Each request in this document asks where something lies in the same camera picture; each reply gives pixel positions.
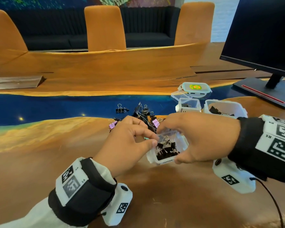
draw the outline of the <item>wall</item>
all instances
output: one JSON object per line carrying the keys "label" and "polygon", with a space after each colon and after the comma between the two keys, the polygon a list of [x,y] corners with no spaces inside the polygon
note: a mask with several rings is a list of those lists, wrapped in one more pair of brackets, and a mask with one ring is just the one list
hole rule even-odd
{"label": "wall", "polygon": [[175,0],[175,6],[180,7],[191,1],[210,1],[215,4],[211,41],[226,41],[239,0]]}
{"label": "wall", "polygon": [[128,7],[174,6],[175,0],[0,0],[0,9],[64,9],[89,5]]}

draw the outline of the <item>couch backrest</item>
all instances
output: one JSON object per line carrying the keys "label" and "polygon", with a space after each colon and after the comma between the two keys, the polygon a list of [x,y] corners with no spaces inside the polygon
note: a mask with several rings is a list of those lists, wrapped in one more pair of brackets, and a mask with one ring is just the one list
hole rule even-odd
{"label": "couch backrest", "polygon": [[[164,32],[175,37],[179,8],[122,7],[125,33]],[[22,36],[87,34],[83,8],[7,11]]]}

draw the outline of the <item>fingernail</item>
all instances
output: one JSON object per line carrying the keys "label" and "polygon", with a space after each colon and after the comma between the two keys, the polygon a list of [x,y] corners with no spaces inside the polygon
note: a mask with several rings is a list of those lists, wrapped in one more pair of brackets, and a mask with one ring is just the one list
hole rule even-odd
{"label": "fingernail", "polygon": [[156,146],[157,146],[157,141],[156,141],[156,140],[153,140],[153,141],[152,141],[152,145],[153,145],[153,147],[156,147]]}

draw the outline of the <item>monitor base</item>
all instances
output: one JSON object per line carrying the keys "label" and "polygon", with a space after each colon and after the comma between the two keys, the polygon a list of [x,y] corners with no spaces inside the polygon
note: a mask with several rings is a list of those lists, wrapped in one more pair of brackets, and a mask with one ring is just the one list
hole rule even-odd
{"label": "monitor base", "polygon": [[274,89],[267,88],[266,84],[267,81],[249,77],[234,83],[233,86],[285,109],[285,80],[280,81]]}

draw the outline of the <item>yellow-green label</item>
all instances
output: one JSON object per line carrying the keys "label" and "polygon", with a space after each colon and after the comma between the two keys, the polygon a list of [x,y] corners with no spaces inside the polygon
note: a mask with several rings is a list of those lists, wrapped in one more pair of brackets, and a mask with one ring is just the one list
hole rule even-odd
{"label": "yellow-green label", "polygon": [[192,90],[201,90],[201,86],[200,85],[190,85],[190,89],[192,89]]}

